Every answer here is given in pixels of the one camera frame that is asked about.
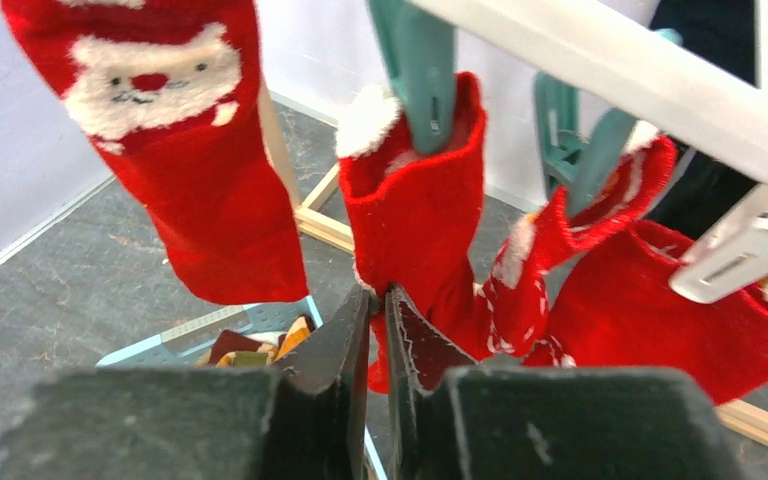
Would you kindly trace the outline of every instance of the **black fabric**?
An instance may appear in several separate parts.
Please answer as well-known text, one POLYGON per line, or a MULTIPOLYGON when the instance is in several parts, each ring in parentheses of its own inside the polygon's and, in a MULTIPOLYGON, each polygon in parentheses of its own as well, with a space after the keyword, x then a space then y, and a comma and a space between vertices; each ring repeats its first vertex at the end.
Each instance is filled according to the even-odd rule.
MULTIPOLYGON (((756 84, 754 0, 661 0, 650 28, 676 30, 684 48, 756 84)), ((675 140, 681 151, 686 149, 675 140)), ((648 218, 696 239, 754 185, 752 179, 698 152, 648 218)))

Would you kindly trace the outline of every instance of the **red stocking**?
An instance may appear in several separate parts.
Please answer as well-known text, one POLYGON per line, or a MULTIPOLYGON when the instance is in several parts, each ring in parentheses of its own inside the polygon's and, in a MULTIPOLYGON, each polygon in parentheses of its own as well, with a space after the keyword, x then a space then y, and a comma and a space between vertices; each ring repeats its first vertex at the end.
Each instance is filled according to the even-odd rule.
MULTIPOLYGON (((566 218, 566 190, 562 188, 533 222, 526 216, 517 223, 476 299, 487 310, 490 338, 486 355, 502 351, 524 356, 531 350, 543 336, 549 313, 543 276, 645 213, 666 185, 675 156, 673 144, 658 138, 651 146, 624 156, 600 199, 571 221, 566 218)), ((466 340, 457 335, 452 339, 456 343, 466 340)))
POLYGON ((246 0, 2 0, 16 39, 143 204, 187 287, 221 304, 307 295, 264 151, 246 0))
POLYGON ((525 364, 675 367, 717 404, 768 382, 768 303, 758 285, 710 305, 670 289, 691 244, 640 221, 585 255, 525 364))
MULTIPOLYGON (((401 284, 417 310, 434 323, 432 306, 448 292, 447 283, 464 285, 460 290, 471 302, 467 251, 483 202, 486 115, 478 80, 460 74, 452 145, 444 153, 419 159, 397 108, 380 91, 367 90, 358 97, 353 106, 357 115, 341 121, 337 134, 340 188, 354 233, 359 281, 378 295, 391 283, 401 284), (381 108, 382 122, 370 123, 381 108), (366 131, 361 128, 364 123, 369 125, 366 131), (381 141, 374 141, 379 136, 381 141), (461 280, 462 275, 469 278, 461 280)), ((383 392, 387 388, 383 317, 372 319, 372 329, 379 361, 370 370, 370 386, 383 392)))

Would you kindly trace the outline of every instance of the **teal plastic clip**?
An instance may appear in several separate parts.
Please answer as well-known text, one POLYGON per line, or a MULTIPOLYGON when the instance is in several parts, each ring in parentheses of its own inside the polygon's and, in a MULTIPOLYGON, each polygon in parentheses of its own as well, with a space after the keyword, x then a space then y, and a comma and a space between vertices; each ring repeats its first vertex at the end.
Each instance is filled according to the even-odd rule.
MULTIPOLYGON (((656 33, 681 44, 675 30, 656 33)), ((638 119, 612 108, 586 140, 578 131, 578 89, 543 72, 534 81, 534 103, 546 192, 560 185, 567 187, 567 215, 575 215, 601 192, 638 119)))
POLYGON ((393 93, 420 155, 449 144, 455 114, 455 29, 404 0, 368 0, 393 93))

